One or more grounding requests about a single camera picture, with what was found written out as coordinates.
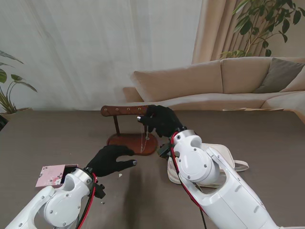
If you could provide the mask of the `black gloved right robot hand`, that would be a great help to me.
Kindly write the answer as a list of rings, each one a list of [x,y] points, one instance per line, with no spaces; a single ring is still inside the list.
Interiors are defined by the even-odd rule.
[[[169,107],[161,105],[149,105],[146,114],[140,116],[137,120],[147,126],[149,133],[155,130],[159,137],[170,138],[175,132],[186,130],[175,112]]]

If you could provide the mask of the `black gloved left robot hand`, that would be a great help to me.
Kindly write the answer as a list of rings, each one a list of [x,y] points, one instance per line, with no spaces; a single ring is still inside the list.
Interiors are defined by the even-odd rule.
[[[133,156],[134,151],[127,146],[108,145],[103,147],[84,168],[97,177],[104,177],[114,172],[131,168],[137,165],[136,160],[117,161],[121,156]]]

